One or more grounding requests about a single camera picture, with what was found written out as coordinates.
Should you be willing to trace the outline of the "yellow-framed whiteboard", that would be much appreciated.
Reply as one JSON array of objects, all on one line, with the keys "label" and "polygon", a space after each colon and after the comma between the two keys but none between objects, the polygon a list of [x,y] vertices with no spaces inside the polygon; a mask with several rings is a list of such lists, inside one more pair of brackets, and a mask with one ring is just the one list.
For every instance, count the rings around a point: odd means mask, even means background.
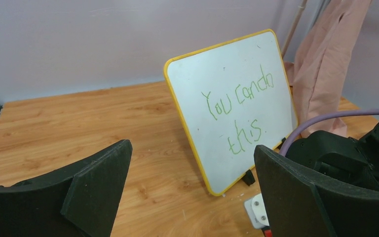
[{"label": "yellow-framed whiteboard", "polygon": [[224,194],[299,125],[275,32],[169,59],[163,74],[208,192]]}]

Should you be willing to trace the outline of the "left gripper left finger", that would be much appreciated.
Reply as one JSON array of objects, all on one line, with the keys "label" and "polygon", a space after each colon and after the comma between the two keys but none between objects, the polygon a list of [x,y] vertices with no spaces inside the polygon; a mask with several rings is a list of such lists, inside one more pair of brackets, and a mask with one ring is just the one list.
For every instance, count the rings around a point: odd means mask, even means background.
[{"label": "left gripper left finger", "polygon": [[120,140],[46,174],[0,186],[0,237],[109,237],[132,144]]}]

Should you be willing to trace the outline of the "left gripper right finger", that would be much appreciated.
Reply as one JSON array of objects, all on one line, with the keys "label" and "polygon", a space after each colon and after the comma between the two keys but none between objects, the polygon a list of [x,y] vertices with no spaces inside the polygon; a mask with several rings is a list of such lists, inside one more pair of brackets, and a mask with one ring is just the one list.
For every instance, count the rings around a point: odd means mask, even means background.
[{"label": "left gripper right finger", "polygon": [[254,161],[275,237],[379,237],[379,192],[341,182],[258,145]]}]

